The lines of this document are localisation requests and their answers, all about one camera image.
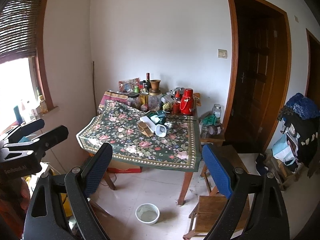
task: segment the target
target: jar lid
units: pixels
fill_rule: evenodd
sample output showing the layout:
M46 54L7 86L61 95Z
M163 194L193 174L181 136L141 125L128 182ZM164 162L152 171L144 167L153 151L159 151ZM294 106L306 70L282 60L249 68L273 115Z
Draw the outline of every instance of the jar lid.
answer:
M139 96L139 93L135 93L135 92L129 93L128 95L129 98L137 98L138 96Z
M213 132L214 132L214 130L213 130L212 126L209 126L209 133L212 135Z

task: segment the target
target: red bottle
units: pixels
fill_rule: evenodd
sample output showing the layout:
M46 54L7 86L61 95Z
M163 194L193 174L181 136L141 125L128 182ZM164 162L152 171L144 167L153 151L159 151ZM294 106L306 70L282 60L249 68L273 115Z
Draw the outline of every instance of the red bottle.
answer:
M180 111L183 115L192 115L193 112L193 90L186 88L180 103Z
M178 114L180 113L180 95L179 95L179 91L176 92L175 98L174 98L174 103L173 103L173 113L174 114Z

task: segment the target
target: light switch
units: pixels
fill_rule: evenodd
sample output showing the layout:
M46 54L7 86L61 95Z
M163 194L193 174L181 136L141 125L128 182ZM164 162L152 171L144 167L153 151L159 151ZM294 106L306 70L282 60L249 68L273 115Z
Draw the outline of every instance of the light switch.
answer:
M227 58L227 51L225 49L218 49L218 57Z

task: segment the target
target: green tablecloth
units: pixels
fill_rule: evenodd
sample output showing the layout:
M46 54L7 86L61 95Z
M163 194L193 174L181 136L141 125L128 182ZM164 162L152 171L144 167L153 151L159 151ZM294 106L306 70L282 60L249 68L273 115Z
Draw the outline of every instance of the green tablecloth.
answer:
M96 153L104 142L113 148L113 158L139 166L196 172L201 160L199 125L193 116L167 116L173 122L164 138L143 135L137 121L145 113L123 103L106 100L101 115L77 134L81 147Z

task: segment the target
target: blue fabric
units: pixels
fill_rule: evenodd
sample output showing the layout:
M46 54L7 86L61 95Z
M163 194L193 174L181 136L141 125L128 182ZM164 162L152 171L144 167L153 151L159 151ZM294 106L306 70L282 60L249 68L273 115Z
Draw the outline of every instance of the blue fabric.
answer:
M95 165L91 168L90 172L86 176L86 187L83 192L85 197L88 198L91 194L96 192L111 159L112 153L110 154L109 152L105 151L103 154L101 154L98 161L96 161Z
M230 177L208 145L203 146L202 158L219 192L229 199L233 192Z
M23 136L23 137L21 138L21 140L18 141L18 142L29 142L29 141L30 141L30 140L29 140L27 137Z
M283 134L279 140L276 141L276 143L272 147L272 154L275 156L279 152L283 151L288 147L287 143L287 135Z
M298 114L302 120L320 116L318 106L310 98L303 96L301 93L295 94L285 105Z

